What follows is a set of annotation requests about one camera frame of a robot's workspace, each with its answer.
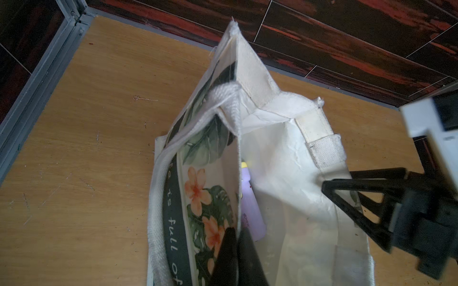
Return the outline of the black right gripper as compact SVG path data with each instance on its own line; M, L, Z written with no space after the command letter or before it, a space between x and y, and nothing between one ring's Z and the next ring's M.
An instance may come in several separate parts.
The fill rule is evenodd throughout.
M405 168L353 171L350 179L324 181L322 193L382 250L396 247L418 258L416 269L439 280L458 258L458 202L442 183ZM356 194L375 223L340 191Z

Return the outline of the white canvas tote bag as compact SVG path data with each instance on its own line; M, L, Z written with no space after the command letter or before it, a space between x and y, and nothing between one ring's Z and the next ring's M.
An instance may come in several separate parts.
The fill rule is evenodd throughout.
M322 193L350 177L323 100L281 90L231 21L211 65L169 132L155 140L147 284L207 286L229 229L250 226L270 286L372 286L367 235Z

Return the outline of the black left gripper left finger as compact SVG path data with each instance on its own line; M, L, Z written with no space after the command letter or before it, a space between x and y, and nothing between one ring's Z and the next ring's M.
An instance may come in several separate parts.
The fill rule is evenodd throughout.
M225 231L209 285L236 286L238 284L237 280L238 254L236 230L234 228L228 228Z

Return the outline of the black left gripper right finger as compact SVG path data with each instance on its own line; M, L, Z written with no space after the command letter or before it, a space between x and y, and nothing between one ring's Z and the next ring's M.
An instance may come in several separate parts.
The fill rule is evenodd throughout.
M251 234L243 228L237 241L239 286L268 286Z

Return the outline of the white flashlight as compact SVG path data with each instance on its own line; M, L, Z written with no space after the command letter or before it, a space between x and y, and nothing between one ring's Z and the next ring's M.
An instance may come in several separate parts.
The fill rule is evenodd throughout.
M246 162L241 164L241 219L242 226L247 228L254 241L259 241L267 233L258 202L250 184L250 171Z

